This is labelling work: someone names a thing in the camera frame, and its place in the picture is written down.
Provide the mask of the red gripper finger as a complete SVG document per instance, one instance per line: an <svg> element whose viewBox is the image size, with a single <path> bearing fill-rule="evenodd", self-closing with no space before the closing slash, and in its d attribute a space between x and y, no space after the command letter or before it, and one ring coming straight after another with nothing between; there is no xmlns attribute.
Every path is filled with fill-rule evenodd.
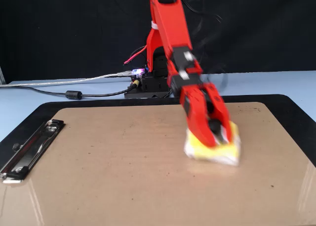
<svg viewBox="0 0 316 226"><path fill-rule="evenodd" d="M217 145L209 120L217 116L218 92L215 86L184 86L181 89L180 103L192 134L205 146Z"/></svg>
<svg viewBox="0 0 316 226"><path fill-rule="evenodd" d="M221 143L230 143L232 141L232 130L230 126L230 116L225 103L212 83L205 83L202 87L206 107L207 123Z"/></svg>

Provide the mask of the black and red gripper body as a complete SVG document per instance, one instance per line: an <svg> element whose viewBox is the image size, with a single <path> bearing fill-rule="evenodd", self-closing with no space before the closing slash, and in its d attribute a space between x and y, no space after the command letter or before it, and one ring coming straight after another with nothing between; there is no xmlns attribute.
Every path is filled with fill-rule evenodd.
<svg viewBox="0 0 316 226"><path fill-rule="evenodd" d="M182 87L191 85L201 85L202 81L199 74L188 74L183 79L179 74L168 75L167 83L174 96L180 96Z"/></svg>

